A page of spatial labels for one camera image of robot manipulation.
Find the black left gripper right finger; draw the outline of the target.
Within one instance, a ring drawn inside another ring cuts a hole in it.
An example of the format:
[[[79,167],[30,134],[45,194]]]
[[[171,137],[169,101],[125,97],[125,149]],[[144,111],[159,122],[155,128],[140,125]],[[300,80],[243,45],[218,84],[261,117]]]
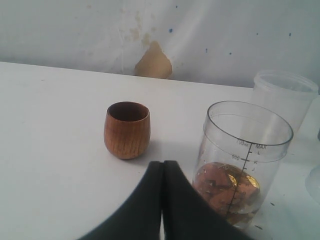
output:
[[[218,215],[193,189],[179,164],[166,160],[162,215],[166,240],[250,240]]]

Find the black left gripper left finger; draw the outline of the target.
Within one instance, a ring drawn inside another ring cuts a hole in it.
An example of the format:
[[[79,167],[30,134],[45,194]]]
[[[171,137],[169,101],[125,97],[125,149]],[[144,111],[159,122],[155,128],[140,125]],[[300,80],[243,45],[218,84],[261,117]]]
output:
[[[159,240],[164,164],[151,161],[137,187],[105,221],[82,240]]]

